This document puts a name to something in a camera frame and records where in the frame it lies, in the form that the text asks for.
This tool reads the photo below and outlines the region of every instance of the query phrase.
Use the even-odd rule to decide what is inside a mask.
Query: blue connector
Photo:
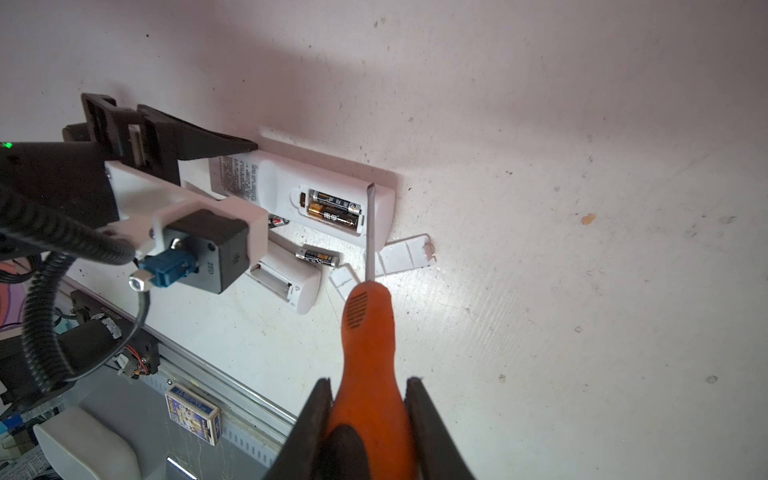
[[[197,270],[197,259],[186,250],[169,248],[139,263],[139,268],[152,273],[152,283],[165,288]]]

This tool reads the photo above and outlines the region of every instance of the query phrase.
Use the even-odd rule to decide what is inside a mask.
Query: white rounded object
[[[141,480],[136,453],[80,407],[35,425],[45,458],[64,480]]]

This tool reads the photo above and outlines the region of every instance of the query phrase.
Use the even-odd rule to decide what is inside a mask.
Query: black corrugated tube
[[[27,292],[22,321],[27,365],[38,388],[50,392],[75,375],[53,330],[53,303],[62,277],[75,258],[125,265],[133,260],[135,250],[2,185],[0,233],[51,251]]]

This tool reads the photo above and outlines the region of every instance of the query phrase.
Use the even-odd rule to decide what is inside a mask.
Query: battery label
[[[256,182],[259,167],[239,158],[224,156],[219,161],[221,187],[230,195],[259,203]]]

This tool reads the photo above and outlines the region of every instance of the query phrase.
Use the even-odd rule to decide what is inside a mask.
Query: metal connector
[[[137,292],[148,292],[152,288],[154,275],[146,270],[136,270],[128,277],[128,286]]]

